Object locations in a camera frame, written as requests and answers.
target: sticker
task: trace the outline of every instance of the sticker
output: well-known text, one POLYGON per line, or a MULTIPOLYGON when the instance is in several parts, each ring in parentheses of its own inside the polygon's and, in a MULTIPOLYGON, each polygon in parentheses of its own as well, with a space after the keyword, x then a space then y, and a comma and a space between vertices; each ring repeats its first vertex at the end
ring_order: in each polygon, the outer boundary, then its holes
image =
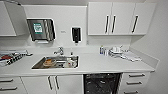
POLYGON ((35 34, 42 34, 41 23, 34 23, 33 25, 34 25, 35 34))

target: dishwasher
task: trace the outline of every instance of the dishwasher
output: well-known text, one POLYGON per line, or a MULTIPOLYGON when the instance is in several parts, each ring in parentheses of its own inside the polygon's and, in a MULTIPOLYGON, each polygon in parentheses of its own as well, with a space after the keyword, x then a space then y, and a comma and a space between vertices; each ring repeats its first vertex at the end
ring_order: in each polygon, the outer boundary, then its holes
POLYGON ((84 94, 117 94, 121 73, 84 74, 84 94))

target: wall socket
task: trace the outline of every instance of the wall socket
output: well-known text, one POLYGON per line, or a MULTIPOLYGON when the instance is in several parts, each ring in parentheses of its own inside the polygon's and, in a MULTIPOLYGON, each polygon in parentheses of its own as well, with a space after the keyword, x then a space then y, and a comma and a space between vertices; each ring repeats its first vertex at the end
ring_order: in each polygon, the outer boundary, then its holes
POLYGON ((86 41, 86 45, 89 45, 89 40, 86 41))
POLYGON ((61 31, 61 33, 66 33, 66 31, 61 31))

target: backsplash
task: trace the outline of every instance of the backsplash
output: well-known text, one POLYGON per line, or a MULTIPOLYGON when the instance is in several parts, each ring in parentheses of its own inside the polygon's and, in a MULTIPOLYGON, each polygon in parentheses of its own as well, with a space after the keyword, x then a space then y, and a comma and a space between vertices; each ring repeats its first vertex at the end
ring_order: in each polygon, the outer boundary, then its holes
POLYGON ((0 37, 0 49, 56 48, 130 45, 132 36, 88 36, 86 6, 24 5, 28 19, 49 18, 54 21, 56 39, 48 44, 33 42, 30 35, 0 37), (81 28, 81 42, 72 41, 72 27, 81 28))

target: ceiling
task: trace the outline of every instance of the ceiling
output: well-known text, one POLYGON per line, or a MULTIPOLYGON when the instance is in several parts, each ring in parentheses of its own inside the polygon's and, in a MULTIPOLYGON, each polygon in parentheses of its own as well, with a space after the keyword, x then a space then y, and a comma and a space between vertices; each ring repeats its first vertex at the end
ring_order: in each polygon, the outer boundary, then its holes
POLYGON ((22 5, 75 5, 86 6, 88 2, 145 2, 146 0, 12 0, 22 5))

